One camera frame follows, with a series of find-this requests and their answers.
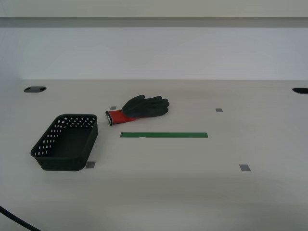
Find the gray tape marker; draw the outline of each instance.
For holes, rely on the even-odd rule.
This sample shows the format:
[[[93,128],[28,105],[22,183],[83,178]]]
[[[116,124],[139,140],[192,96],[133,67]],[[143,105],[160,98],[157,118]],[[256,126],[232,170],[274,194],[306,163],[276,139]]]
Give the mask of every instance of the gray tape marker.
[[[250,167],[248,165],[240,165],[242,172],[250,172]]]
[[[95,166],[95,161],[88,161],[86,164],[86,168],[94,168]]]

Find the work glove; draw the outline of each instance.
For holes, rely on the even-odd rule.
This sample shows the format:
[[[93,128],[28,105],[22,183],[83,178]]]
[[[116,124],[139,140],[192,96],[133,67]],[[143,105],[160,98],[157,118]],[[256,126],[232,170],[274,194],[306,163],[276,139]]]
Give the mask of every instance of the work glove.
[[[161,96],[146,99],[144,95],[129,100],[122,110],[106,111],[110,126],[134,121],[138,118],[162,116],[168,112],[168,99]]]

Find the black hole cover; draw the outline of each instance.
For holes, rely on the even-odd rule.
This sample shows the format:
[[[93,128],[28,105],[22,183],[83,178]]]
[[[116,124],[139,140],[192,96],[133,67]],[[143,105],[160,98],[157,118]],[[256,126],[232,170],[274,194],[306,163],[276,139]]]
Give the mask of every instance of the black hole cover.
[[[46,87],[37,87],[37,86],[34,86],[34,87],[28,87],[24,90],[24,92],[42,92],[46,90]]]
[[[308,88],[293,88],[293,91],[298,94],[308,94]]]

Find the cable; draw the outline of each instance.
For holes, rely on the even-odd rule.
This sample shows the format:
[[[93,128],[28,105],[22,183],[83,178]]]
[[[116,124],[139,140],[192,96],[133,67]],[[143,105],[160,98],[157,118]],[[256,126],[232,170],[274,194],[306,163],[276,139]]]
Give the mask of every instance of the cable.
[[[16,223],[20,224],[21,226],[24,226],[26,229],[29,229],[30,231],[40,231],[37,228],[33,227],[32,225],[29,225],[28,223],[19,219],[17,216],[13,215],[12,213],[10,213],[8,210],[4,209],[1,206],[0,206],[0,213],[8,217],[9,219],[15,221]]]

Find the basket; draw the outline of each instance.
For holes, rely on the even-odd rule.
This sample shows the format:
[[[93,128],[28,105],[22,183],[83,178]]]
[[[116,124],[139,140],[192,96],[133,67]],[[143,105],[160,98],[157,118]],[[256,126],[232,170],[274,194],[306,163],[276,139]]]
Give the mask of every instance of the basket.
[[[97,116],[58,116],[32,148],[44,170],[79,171],[84,168],[98,135]]]

